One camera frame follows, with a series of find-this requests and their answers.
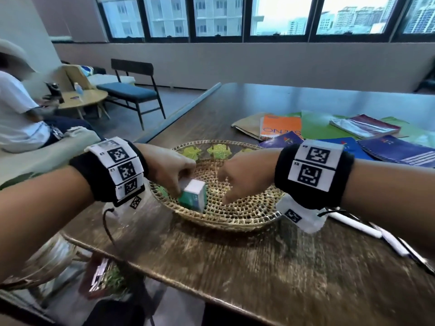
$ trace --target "blue bench cushion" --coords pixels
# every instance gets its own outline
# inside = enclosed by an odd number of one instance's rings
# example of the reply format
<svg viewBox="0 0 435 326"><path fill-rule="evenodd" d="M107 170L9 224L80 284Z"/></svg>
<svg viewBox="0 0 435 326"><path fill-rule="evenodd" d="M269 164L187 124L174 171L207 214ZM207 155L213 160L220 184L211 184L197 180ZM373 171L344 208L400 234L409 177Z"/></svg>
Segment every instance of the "blue bench cushion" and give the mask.
<svg viewBox="0 0 435 326"><path fill-rule="evenodd" d="M126 99L128 101L144 101L157 98L157 93L154 90L122 82L104 83L97 86L98 89L105 90L109 95Z"/></svg>

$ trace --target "plastic bottle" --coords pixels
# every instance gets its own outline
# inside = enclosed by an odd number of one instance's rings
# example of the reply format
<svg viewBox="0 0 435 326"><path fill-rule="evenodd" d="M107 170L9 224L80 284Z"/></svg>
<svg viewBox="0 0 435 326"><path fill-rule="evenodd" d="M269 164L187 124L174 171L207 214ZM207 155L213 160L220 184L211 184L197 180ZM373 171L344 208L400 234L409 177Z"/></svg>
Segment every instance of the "plastic bottle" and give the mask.
<svg viewBox="0 0 435 326"><path fill-rule="evenodd" d="M77 82L74 82L74 90L78 93L80 101L83 102L83 88Z"/></svg>

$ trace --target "cap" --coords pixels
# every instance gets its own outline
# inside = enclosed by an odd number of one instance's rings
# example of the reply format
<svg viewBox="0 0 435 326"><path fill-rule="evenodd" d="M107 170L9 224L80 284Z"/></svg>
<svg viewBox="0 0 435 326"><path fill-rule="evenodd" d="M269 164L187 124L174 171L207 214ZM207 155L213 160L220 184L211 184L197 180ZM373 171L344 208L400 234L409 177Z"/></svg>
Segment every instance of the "cap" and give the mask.
<svg viewBox="0 0 435 326"><path fill-rule="evenodd" d="M24 51L23 48L17 46L15 43L0 38L0 53L17 58L24 66L25 70L29 72L36 72L29 63L27 53Z"/></svg>

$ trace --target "small box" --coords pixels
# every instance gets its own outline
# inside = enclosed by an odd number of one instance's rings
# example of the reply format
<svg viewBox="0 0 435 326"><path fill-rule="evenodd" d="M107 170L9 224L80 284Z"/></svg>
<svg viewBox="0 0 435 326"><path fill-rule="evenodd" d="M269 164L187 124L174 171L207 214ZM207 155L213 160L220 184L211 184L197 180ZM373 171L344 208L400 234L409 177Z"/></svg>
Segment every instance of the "small box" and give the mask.
<svg viewBox="0 0 435 326"><path fill-rule="evenodd" d="M207 185L203 181L183 179L180 180L183 192L178 202L183 207L203 213L207 204Z"/></svg>

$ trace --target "blue notebook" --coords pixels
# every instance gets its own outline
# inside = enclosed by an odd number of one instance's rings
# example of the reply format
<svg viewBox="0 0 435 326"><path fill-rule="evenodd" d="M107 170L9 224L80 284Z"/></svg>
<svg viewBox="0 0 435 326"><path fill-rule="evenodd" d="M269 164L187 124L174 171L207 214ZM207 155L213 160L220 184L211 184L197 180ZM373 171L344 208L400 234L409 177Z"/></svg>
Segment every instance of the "blue notebook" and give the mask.
<svg viewBox="0 0 435 326"><path fill-rule="evenodd" d="M319 141L344 145L343 150L353 154L355 158L373 160L373 158L370 157L367 153L365 153L363 149L358 145L356 140L352 137L319 139Z"/></svg>
<svg viewBox="0 0 435 326"><path fill-rule="evenodd" d="M285 148L293 143L301 144L303 141L304 140L294 132L286 132L285 134L261 142L258 146L264 148Z"/></svg>
<svg viewBox="0 0 435 326"><path fill-rule="evenodd" d="M391 135L376 139L362 139L358 144L364 151L383 161L435 167L435 149L405 142Z"/></svg>

